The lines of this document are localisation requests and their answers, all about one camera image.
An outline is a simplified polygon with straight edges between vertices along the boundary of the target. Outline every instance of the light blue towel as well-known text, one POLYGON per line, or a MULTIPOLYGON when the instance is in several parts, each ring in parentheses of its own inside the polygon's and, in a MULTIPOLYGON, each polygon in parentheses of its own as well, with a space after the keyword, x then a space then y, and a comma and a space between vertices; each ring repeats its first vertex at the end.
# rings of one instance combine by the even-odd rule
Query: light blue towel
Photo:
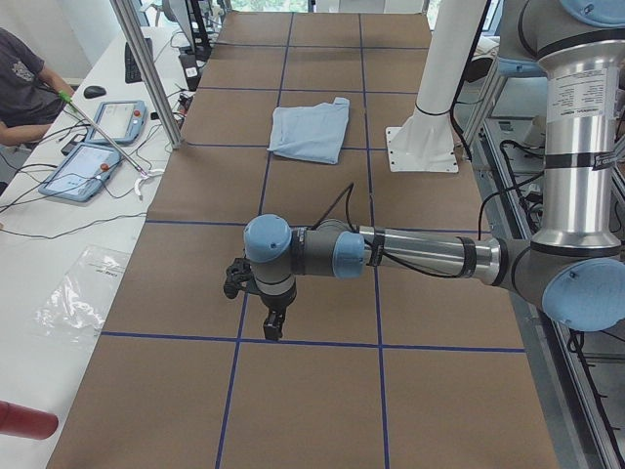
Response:
POLYGON ((313 107, 277 107, 269 151, 286 158, 336 164, 350 119, 350 100, 313 107))

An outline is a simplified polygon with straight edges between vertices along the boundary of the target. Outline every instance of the black mouse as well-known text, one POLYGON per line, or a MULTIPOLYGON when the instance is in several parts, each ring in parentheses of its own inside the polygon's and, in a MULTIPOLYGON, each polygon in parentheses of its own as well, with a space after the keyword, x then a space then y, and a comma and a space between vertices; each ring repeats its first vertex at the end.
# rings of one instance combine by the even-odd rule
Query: black mouse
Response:
POLYGON ((106 90, 102 86, 92 85, 85 88, 83 95, 88 100, 92 98, 97 98, 99 96, 104 96, 106 94, 106 90))

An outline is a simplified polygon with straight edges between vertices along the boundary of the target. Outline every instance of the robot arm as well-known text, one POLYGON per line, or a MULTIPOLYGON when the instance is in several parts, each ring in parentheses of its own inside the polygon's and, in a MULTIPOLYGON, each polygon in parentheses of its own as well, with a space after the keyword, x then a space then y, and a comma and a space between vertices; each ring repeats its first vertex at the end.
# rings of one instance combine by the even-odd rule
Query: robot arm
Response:
MULTIPOLYGON (((463 1, 471 2, 475 8, 485 4, 463 1)), ((446 0, 441 8, 456 3, 446 0)), ((435 33, 430 54, 440 50, 437 41, 444 36, 435 33)), ((353 229, 337 221, 291 230, 279 217, 263 215, 245 229, 246 257, 228 270, 227 296, 239 290, 260 295, 270 309, 264 327, 271 340, 282 336, 296 275, 357 277, 365 265, 476 277, 518 293, 576 330, 601 330, 625 318, 625 266, 616 259, 620 241, 608 227, 616 95, 625 63, 622 0, 595 6, 581 0, 507 0, 500 63, 504 71, 521 72, 535 60, 547 73, 549 102, 544 215, 532 240, 473 241, 353 229)), ((433 73, 430 63, 424 76, 433 73)))

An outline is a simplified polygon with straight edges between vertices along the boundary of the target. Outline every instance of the clear plastic wrapper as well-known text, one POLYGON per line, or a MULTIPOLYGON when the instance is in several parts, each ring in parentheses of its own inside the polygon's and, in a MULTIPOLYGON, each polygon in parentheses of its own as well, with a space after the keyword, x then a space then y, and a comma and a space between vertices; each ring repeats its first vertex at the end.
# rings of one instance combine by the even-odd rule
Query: clear plastic wrapper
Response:
POLYGON ((35 312, 34 332, 91 346, 104 326, 130 254, 88 246, 35 312))

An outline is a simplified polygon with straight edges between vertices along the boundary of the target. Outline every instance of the red cylinder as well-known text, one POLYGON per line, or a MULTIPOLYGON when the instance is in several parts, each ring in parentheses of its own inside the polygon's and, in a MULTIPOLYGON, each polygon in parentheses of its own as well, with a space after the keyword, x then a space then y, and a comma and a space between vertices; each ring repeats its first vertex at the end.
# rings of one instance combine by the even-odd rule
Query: red cylinder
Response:
POLYGON ((14 437, 45 440, 57 431, 53 413, 0 401, 0 433, 14 437))

